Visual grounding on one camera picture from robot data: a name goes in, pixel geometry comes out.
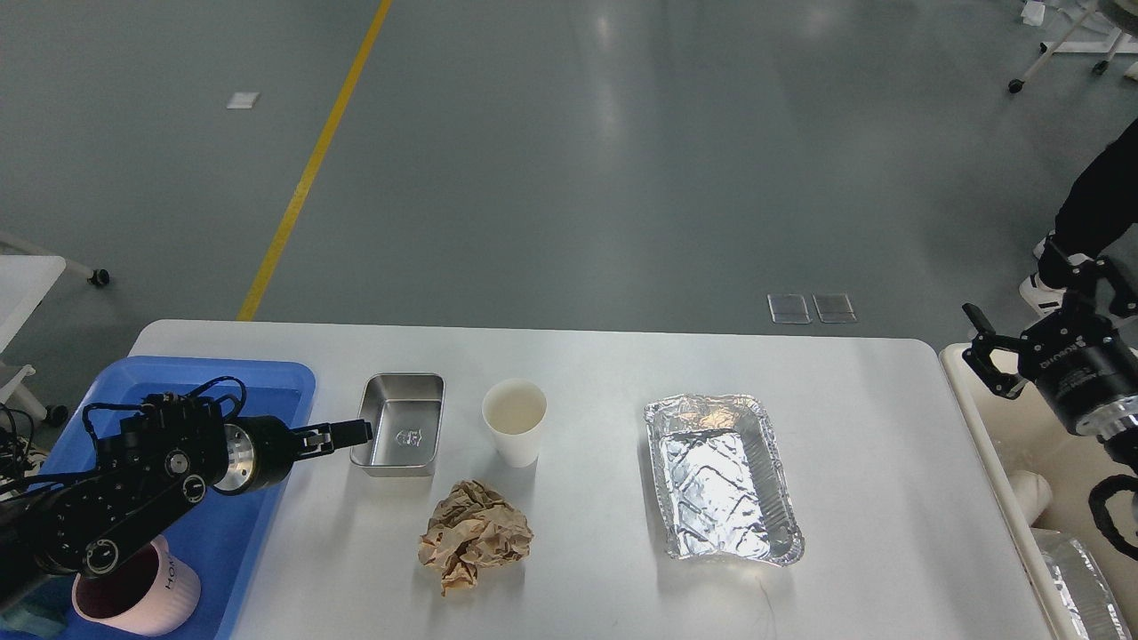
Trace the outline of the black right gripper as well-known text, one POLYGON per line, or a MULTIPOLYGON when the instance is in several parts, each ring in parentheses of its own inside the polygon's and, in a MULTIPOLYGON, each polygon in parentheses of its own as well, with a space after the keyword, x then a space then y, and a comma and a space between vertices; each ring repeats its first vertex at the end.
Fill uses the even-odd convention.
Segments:
POLYGON ((1069 255, 1055 243, 1040 251, 1040 315, 1017 337, 996 333, 982 309, 962 304, 974 328, 962 354, 986 388, 1016 400, 1028 381, 1072 435, 1115 438, 1135 429, 1135 355, 1106 315, 1097 295, 1110 288, 1107 315, 1135 317, 1135 284, 1113 259, 1069 255), (1004 372, 995 351, 1021 355, 1021 374, 1004 372))

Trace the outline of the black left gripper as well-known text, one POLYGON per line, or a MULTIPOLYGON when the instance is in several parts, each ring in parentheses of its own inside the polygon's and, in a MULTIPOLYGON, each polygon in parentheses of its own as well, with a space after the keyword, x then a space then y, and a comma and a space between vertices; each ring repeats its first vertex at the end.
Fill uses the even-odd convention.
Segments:
POLYGON ((297 456, 298 461, 310 460, 371 442, 373 424, 354 419, 291 430, 277 417, 253 416, 226 422, 223 433, 225 467, 212 489, 223 495, 239 495, 284 481, 297 456))

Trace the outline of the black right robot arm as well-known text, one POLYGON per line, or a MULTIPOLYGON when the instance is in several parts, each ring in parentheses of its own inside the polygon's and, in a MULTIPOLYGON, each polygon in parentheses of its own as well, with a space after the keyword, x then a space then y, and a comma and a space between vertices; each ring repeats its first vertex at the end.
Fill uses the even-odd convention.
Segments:
POLYGON ((1110 512, 1121 493, 1135 512, 1137 361, 1113 323, 1137 311, 1135 284, 1113 259, 1085 259, 1066 268, 1061 302, 1016 335, 1000 335, 973 303, 963 312, 975 330, 962 359, 993 396, 1014 400, 1032 381, 1067 433, 1097 440, 1131 470, 1100 479, 1088 495, 1094 526, 1118 552, 1135 559, 1133 542, 1110 512))

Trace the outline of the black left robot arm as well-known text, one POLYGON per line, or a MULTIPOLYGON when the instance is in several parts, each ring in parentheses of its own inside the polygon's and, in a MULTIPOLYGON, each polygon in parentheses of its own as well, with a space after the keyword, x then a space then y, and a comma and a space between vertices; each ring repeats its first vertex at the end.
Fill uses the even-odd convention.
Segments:
POLYGON ((365 419, 289 427, 244 416, 248 389, 222 380, 137 404, 94 402, 80 418, 96 461, 3 485, 3 608, 53 576, 106 579, 203 502, 282 483, 292 466, 370 442, 365 419))

